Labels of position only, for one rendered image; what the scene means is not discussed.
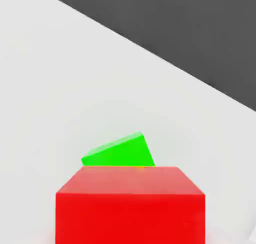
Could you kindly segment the small green cube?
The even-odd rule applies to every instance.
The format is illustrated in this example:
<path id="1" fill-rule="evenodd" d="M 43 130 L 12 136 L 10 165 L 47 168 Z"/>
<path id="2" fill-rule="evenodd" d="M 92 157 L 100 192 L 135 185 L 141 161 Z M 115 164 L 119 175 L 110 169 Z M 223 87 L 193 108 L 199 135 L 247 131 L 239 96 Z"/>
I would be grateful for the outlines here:
<path id="1" fill-rule="evenodd" d="M 155 166 L 142 132 L 91 149 L 81 161 L 84 166 Z"/>

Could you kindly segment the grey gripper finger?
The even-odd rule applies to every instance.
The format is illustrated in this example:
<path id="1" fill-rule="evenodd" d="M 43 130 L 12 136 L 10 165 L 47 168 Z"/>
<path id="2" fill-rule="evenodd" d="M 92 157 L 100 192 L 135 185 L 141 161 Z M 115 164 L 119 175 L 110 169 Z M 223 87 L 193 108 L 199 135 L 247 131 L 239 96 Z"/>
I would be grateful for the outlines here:
<path id="1" fill-rule="evenodd" d="M 256 244 L 256 207 L 253 207 L 247 215 L 245 244 Z"/>

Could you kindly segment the small red cube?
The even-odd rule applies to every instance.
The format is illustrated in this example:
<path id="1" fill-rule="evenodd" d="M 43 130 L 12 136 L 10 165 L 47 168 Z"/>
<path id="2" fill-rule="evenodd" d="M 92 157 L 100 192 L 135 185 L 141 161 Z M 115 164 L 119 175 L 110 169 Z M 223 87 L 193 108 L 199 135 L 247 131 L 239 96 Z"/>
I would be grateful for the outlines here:
<path id="1" fill-rule="evenodd" d="M 56 193 L 55 244 L 205 244 L 205 195 L 177 167 L 82 167 Z"/>

